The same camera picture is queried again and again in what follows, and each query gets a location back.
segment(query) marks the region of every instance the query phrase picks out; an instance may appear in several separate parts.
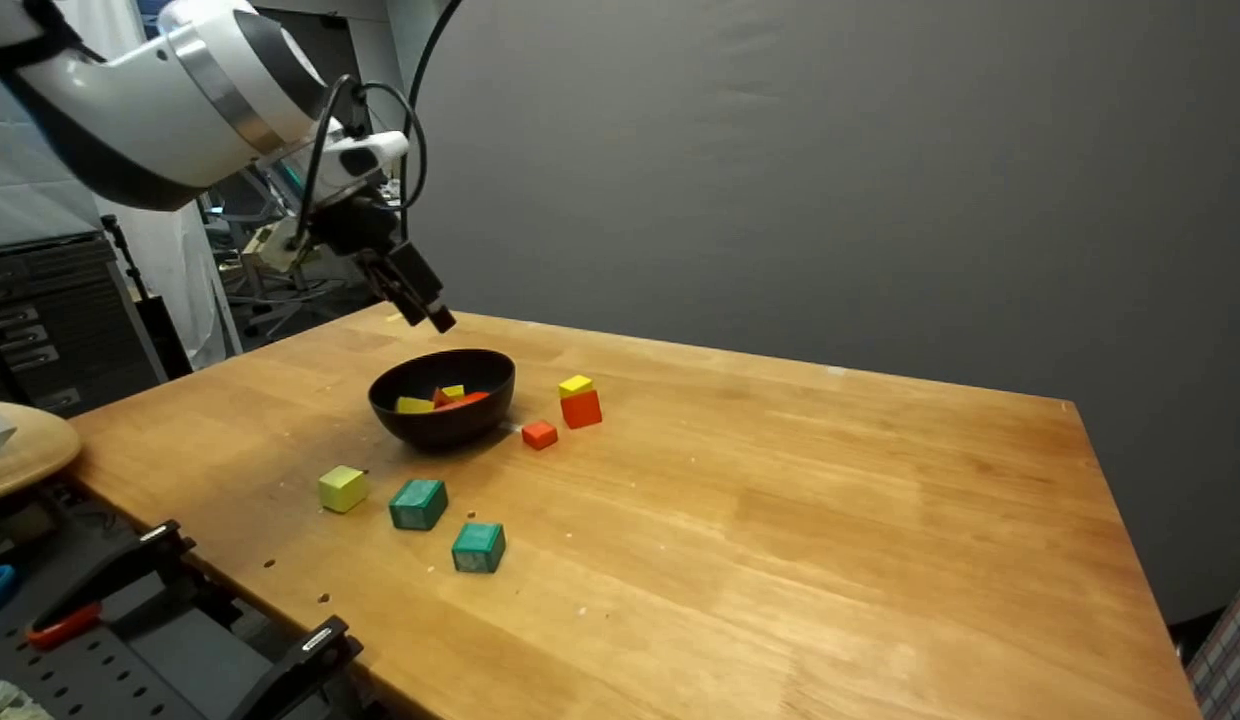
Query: gray backdrop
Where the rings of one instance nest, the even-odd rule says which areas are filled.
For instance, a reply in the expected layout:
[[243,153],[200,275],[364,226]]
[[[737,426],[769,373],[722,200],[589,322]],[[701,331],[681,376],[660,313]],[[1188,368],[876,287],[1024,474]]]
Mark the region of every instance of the gray backdrop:
[[461,307],[1074,394],[1237,586],[1240,0],[468,0],[426,121]]

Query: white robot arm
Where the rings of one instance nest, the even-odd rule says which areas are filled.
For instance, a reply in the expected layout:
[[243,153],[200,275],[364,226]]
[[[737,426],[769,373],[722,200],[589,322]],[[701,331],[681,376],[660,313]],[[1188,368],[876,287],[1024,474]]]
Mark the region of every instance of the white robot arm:
[[[100,59],[53,0],[0,0],[0,82],[94,193],[181,208],[256,158],[297,170],[328,82],[297,38],[250,5],[190,16]],[[406,131],[338,138],[312,179],[312,238],[351,255],[413,322],[453,328],[442,280],[397,231],[373,184],[408,153]]]

